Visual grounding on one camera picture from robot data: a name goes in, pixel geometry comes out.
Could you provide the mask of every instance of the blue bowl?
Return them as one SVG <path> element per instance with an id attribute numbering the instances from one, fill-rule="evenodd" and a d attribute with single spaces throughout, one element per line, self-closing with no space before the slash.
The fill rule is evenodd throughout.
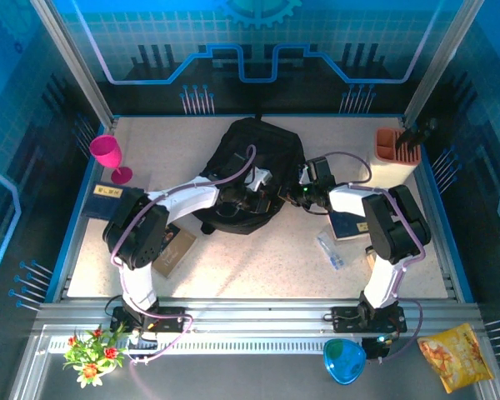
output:
<path id="1" fill-rule="evenodd" d="M 358 379 L 366 361 L 363 348 L 350 340 L 332 339 L 324 345 L 324 365 L 333 379 L 342 385 Z"/>

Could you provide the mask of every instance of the plastic bag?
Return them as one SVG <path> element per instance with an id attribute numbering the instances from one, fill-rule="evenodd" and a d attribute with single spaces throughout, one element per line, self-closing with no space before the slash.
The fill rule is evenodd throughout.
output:
<path id="1" fill-rule="evenodd" d="M 439 375 L 447 393 L 484 379 L 493 379 L 476 334 L 468 323 L 417 340 L 422 355 Z"/>

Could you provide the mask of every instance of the black backpack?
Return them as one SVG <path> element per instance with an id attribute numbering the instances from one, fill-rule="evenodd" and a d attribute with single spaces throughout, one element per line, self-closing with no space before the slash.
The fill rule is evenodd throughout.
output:
<path id="1" fill-rule="evenodd" d="M 265 188 L 271 198 L 268 211 L 256 214 L 235 207 L 229 209 L 226 205 L 198 210 L 194 215 L 203 222 L 202 232 L 210 234 L 218 229 L 241 235 L 252 233 L 268 223 L 282 208 L 284 201 L 278 196 L 280 189 L 290 188 L 298 181 L 298 166 L 306 161 L 300 137 L 255 118 L 241 119 L 230 126 L 200 175 L 211 176 L 225 166 L 234 153 L 244 156 L 250 144 L 257 149 L 253 164 L 272 174 Z"/>

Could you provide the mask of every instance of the black metal plate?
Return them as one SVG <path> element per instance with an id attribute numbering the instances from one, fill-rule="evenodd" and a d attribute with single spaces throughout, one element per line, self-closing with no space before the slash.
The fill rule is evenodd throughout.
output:
<path id="1" fill-rule="evenodd" d="M 185 308 L 158 307 L 156 313 L 161 315 L 180 315 L 185 313 Z M 177 318 L 168 318 L 162 319 L 158 322 L 156 318 L 146 317 L 144 327 L 141 327 L 138 321 L 136 321 L 129 313 L 124 311 L 124 307 L 115 307 L 111 318 L 111 332 L 115 332 L 121 323 L 124 323 L 126 326 L 124 329 L 125 333 L 130 333 L 134 328 L 144 328 L 144 330 L 148 332 L 181 333 L 183 331 L 183 324 L 185 321 L 183 319 L 178 321 Z M 151 324 L 154 324 L 154 326 L 148 329 L 148 326 Z"/>
<path id="2" fill-rule="evenodd" d="M 333 307 L 332 308 L 332 323 L 335 333 L 392 333 L 396 331 L 396 324 L 400 329 L 400 333 L 408 331 L 406 318 L 403 315 L 403 308 L 398 307 L 398 320 L 391 321 L 389 319 L 380 321 L 371 321 L 367 327 L 360 327 L 360 317 L 352 318 L 358 315 L 357 307 Z"/>

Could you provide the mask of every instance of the pink wine glass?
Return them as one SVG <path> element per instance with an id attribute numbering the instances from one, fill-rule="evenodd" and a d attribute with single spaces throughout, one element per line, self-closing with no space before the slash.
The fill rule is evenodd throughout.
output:
<path id="1" fill-rule="evenodd" d="M 123 185 L 132 179 L 133 171 L 128 167 L 121 167 L 123 152 L 118 146 L 117 139 L 111 135 L 96 137 L 89 146 L 93 157 L 105 168 L 115 168 L 111 174 L 111 181 Z"/>

